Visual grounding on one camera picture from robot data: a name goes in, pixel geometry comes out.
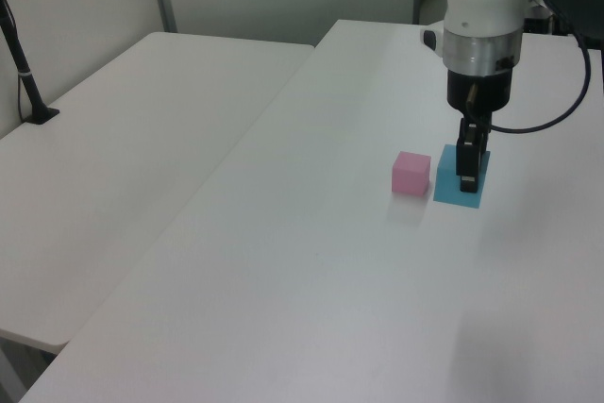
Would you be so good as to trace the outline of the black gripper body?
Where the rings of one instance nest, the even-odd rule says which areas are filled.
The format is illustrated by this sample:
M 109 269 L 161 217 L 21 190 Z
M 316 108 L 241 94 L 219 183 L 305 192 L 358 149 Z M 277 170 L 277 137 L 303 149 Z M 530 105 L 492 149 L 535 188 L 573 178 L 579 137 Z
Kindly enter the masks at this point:
M 462 114 L 460 126 L 471 123 L 466 101 L 473 86 L 477 88 L 472 112 L 484 123 L 492 121 L 495 111 L 503 109 L 510 100 L 512 70 L 494 76 L 466 76 L 447 71 L 447 103 Z

